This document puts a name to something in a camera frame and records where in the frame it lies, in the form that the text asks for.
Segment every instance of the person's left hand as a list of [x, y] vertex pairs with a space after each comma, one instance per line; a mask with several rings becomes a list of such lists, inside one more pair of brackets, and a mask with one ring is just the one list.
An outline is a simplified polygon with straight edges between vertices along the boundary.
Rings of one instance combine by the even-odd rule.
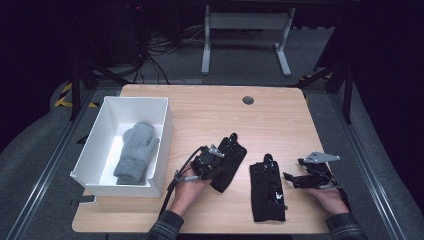
[[[186, 170], [188, 170], [183, 174], [184, 176], [195, 175], [193, 169], [189, 168], [189, 166], [190, 164], [187, 165]], [[194, 180], [177, 183], [175, 198], [169, 210], [183, 217], [188, 208], [201, 195], [203, 189], [209, 186], [211, 182], [212, 180]]]

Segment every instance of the hand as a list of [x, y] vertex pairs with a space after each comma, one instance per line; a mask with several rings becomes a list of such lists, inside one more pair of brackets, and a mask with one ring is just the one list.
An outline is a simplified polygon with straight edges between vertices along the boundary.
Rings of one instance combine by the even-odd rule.
[[[195, 175], [193, 169], [189, 168], [189, 165], [187, 165], [186, 170], [183, 174], [184, 176]], [[175, 187], [175, 198], [169, 210], [183, 217], [187, 209], [197, 200], [203, 189], [209, 186], [211, 182], [212, 180], [194, 180], [177, 183]]]
[[327, 212], [333, 216], [341, 213], [349, 213], [349, 209], [346, 207], [346, 204], [342, 200], [342, 196], [339, 190], [335, 188], [330, 189], [315, 189], [315, 188], [306, 188], [303, 189], [305, 192], [314, 196], [322, 205], [322, 207], [327, 210]]

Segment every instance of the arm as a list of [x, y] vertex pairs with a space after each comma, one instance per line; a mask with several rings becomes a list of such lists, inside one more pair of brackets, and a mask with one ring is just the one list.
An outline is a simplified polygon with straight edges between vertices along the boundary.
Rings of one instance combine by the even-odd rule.
[[[195, 175], [188, 169], [186, 176]], [[184, 223], [183, 216], [190, 206], [197, 200], [211, 180], [194, 180], [178, 183], [175, 187], [175, 197], [169, 210], [164, 211], [143, 238], [145, 240], [174, 240]]]
[[309, 188], [304, 191], [314, 196], [331, 215], [325, 222], [333, 239], [368, 239], [358, 221], [349, 212], [337, 189]]

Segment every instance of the wooden table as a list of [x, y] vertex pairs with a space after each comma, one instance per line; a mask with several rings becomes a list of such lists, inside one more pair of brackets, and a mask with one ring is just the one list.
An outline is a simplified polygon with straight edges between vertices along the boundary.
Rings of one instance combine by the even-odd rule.
[[[174, 130], [166, 186], [199, 146], [218, 145], [222, 138], [235, 132], [238, 142], [248, 151], [224, 193], [209, 187], [189, 209], [181, 233], [328, 232], [324, 222], [328, 215], [319, 203], [302, 190], [294, 189], [284, 178], [287, 221], [253, 221], [249, 165], [263, 161], [264, 155], [271, 153], [281, 172], [305, 175], [297, 159], [312, 151], [323, 151], [299, 89], [126, 85], [121, 96], [169, 98]], [[245, 96], [252, 97], [254, 103], [243, 103]], [[162, 199], [97, 197], [95, 203], [80, 204], [72, 227], [77, 232], [147, 232], [158, 217], [165, 195], [166, 190]]]

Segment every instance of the gray carpet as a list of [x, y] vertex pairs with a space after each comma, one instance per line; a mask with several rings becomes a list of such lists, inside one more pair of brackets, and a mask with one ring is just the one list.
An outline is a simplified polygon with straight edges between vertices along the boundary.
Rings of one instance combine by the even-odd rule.
[[[272, 31], [265, 31], [254, 38], [237, 32], [214, 35], [208, 76], [200, 74], [203, 45], [198, 42], [154, 59], [161, 65], [171, 84], [284, 87], [296, 83], [302, 75], [313, 73], [313, 67], [330, 34], [331, 29], [302, 29], [290, 32], [285, 53], [292, 70], [291, 77], [282, 76], [272, 48], [279, 33]], [[157, 84], [157, 73], [150, 63], [145, 63], [141, 72], [145, 83]], [[165, 84], [162, 76], [159, 83]], [[324, 83], [325, 81], [319, 81], [304, 92], [309, 99], [308, 106], [325, 152], [341, 156], [341, 161], [331, 164], [333, 172], [348, 192], [353, 212], [369, 239], [390, 239], [372, 191], [361, 173], [358, 156], [346, 135], [344, 123], [337, 118], [340, 106], [334, 107], [331, 101], [334, 99], [333, 95], [322, 90]], [[57, 100], [63, 86], [58, 86], [52, 96], [52, 103]], [[90, 100], [101, 103], [104, 96], [115, 96], [119, 89], [113, 82], [103, 80]], [[71, 201], [79, 198], [83, 188], [69, 177], [69, 173], [73, 170], [83, 147], [77, 141], [89, 133], [98, 110], [99, 108], [87, 108], [83, 112], [42, 201], [35, 207], [34, 214], [29, 216], [30, 221], [22, 231], [22, 239], [105, 238], [103, 234], [75, 233], [71, 228], [76, 212]], [[52, 107], [46, 116], [24, 130], [0, 154], [0, 183], [3, 186], [0, 189], [3, 196], [0, 198], [0, 239], [6, 238], [34, 184], [54, 154], [56, 145], [69, 124], [70, 114], [70, 108]], [[356, 91], [353, 95], [351, 116], [352, 125], [348, 127], [354, 129], [366, 154], [366, 160], [384, 187], [393, 214], [405, 233], [405, 239], [423, 239], [423, 216], [393, 169]], [[139, 239], [140, 236], [110, 234], [109, 239]], [[331, 238], [328, 235], [295, 235], [293, 239]]]

